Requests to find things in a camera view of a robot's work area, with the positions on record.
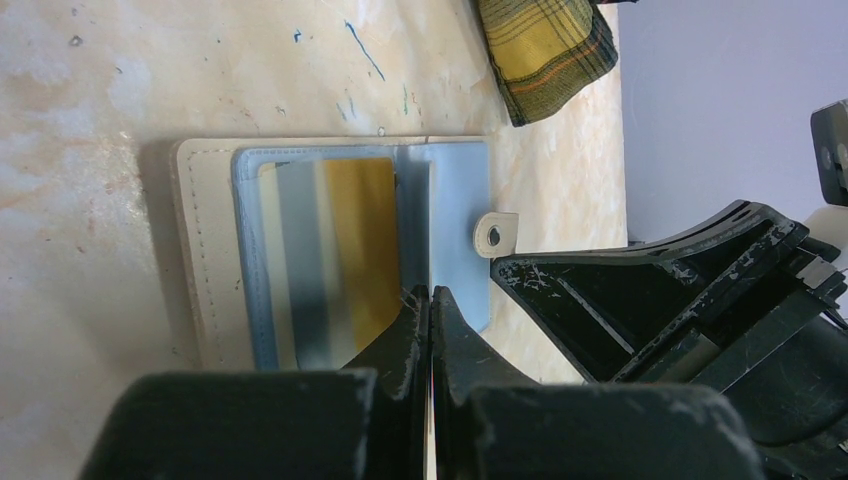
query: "stitching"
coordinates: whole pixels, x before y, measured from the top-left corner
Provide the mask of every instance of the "stitching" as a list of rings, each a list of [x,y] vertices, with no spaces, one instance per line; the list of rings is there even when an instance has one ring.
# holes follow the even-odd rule
[[[194,225],[197,228],[197,238],[200,244],[200,265],[203,268],[203,280],[206,283],[206,294],[209,296],[209,310],[212,312],[212,330],[215,333],[215,348],[218,350],[218,363],[223,364],[224,358],[221,355],[221,336],[218,332],[218,319],[215,313],[215,302],[212,300],[212,288],[209,286],[209,268],[206,265],[206,252],[203,250],[203,234],[200,228],[200,216],[197,214],[197,193],[194,190],[194,169],[191,167],[191,160],[195,155],[204,153],[227,153],[233,152],[232,149],[216,149],[216,150],[197,150],[191,152],[186,158],[188,165],[188,179],[191,185],[191,201],[194,205]]]

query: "white wall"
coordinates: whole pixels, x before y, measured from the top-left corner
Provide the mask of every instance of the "white wall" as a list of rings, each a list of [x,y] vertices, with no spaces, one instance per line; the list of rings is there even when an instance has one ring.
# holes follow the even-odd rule
[[[632,238],[732,200],[824,205],[810,114],[848,97],[848,1],[642,0],[619,8]]]

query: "plaid cloth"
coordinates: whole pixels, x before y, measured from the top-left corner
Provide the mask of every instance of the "plaid cloth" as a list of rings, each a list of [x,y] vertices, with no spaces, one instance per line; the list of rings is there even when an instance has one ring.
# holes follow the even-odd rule
[[[612,70],[618,52],[598,3],[477,0],[498,88],[516,127],[547,118]]]

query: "blue paint mark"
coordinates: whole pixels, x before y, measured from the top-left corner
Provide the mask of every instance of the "blue paint mark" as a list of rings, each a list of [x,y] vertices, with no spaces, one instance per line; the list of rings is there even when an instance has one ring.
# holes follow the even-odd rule
[[[373,58],[371,58],[371,55],[368,54],[368,50],[365,50],[365,45],[362,44],[362,40],[359,39],[359,35],[356,34],[356,30],[354,30],[353,25],[351,25],[350,22],[345,20],[345,27],[347,27],[347,29],[350,30],[350,33],[353,34],[353,39],[356,40],[356,43],[359,44],[359,48],[362,49],[362,53],[365,54],[365,57],[371,62],[371,65],[373,65],[374,69],[377,70],[377,73],[380,75],[380,78],[382,78],[385,82],[386,76],[383,75],[383,72],[380,71],[380,67],[377,66],[377,63],[374,61]]]
[[[342,116],[342,120],[347,121],[347,115],[344,114],[344,110],[342,110],[342,106],[339,105],[339,102],[336,102],[336,110],[339,111],[339,115]]]
[[[350,106],[350,114],[353,116],[353,118],[356,118],[356,109],[353,108],[353,99],[350,98],[350,92],[348,92],[346,88],[345,95],[347,95],[347,103]]]

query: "table surface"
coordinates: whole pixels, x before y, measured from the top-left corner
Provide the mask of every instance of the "table surface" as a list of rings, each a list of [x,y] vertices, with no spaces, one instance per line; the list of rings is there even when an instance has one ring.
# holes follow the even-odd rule
[[[133,379],[197,365],[176,140],[488,135],[519,251],[624,245],[618,69],[512,128],[472,5],[0,0],[0,477],[72,476]],[[579,380],[492,297],[490,343]]]

